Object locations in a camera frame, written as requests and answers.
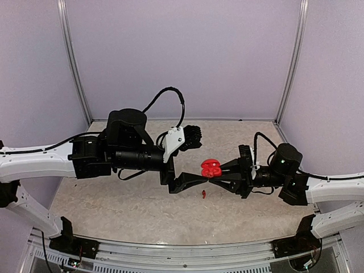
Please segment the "red round charging case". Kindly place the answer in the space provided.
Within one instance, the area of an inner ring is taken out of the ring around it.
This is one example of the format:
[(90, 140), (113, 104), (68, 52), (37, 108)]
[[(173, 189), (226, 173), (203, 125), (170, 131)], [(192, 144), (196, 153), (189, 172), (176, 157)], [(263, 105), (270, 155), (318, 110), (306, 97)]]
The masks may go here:
[(207, 159), (201, 163), (201, 175), (208, 178), (222, 175), (221, 164), (216, 159)]

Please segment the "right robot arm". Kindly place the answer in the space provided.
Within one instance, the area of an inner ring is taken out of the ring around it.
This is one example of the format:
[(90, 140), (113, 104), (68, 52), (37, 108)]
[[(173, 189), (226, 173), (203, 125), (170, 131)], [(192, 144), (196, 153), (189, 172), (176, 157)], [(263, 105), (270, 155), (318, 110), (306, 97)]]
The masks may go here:
[(291, 248), (302, 253), (317, 239), (363, 224), (363, 173), (347, 176), (319, 176), (299, 169), (302, 154), (289, 143), (281, 143), (267, 166), (259, 165), (256, 152), (239, 146), (240, 157), (220, 166), (209, 182), (247, 198), (254, 188), (280, 188), (279, 198), (293, 206), (326, 201), (350, 201), (331, 212), (303, 218), (300, 233), (291, 239)]

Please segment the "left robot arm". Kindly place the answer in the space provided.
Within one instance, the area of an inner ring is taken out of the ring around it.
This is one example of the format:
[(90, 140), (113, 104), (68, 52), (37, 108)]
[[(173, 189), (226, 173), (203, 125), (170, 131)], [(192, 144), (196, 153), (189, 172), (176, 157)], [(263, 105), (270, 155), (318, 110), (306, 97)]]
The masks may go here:
[(192, 173), (176, 176), (173, 158), (179, 151), (201, 146), (198, 126), (171, 128), (161, 146), (146, 131), (147, 116), (137, 109), (115, 110), (102, 132), (87, 132), (52, 146), (24, 149), (1, 147), (1, 207), (30, 220), (45, 236), (56, 240), (66, 252), (80, 247), (72, 224), (57, 217), (31, 197), (21, 180), (40, 177), (90, 179), (129, 169), (135, 175), (158, 172), (169, 193), (205, 183), (206, 177)]

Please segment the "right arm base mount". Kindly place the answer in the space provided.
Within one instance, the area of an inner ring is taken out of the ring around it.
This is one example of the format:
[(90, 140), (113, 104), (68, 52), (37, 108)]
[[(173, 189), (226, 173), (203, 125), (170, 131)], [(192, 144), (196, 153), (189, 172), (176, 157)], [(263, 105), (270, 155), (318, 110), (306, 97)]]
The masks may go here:
[(321, 241), (315, 237), (287, 237), (271, 242), (275, 258), (283, 258), (312, 251), (321, 247)]

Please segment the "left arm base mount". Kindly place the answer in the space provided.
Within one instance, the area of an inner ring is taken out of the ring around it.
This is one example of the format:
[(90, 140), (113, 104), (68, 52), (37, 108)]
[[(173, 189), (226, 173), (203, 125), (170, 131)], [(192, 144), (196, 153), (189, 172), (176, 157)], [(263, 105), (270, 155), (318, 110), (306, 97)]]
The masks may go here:
[(74, 237), (71, 241), (58, 237), (51, 239), (49, 247), (61, 253), (66, 253), (81, 258), (95, 259), (100, 243), (95, 240)]

